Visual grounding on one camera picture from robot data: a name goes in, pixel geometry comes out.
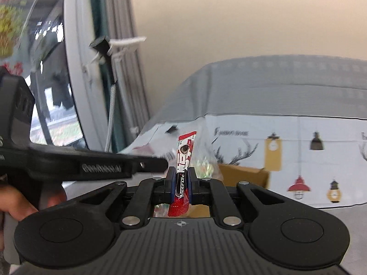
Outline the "person's left hand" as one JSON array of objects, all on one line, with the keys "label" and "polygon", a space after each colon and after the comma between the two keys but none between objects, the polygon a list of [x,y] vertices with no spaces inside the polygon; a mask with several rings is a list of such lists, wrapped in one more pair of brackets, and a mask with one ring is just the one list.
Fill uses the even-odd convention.
[{"label": "person's left hand", "polygon": [[[59,185],[51,185],[46,189],[46,208],[65,202],[67,195],[64,188]],[[38,210],[25,198],[25,196],[11,185],[1,183],[1,264],[9,269],[9,263],[4,259],[4,216],[10,214],[17,221],[36,213]]]}]

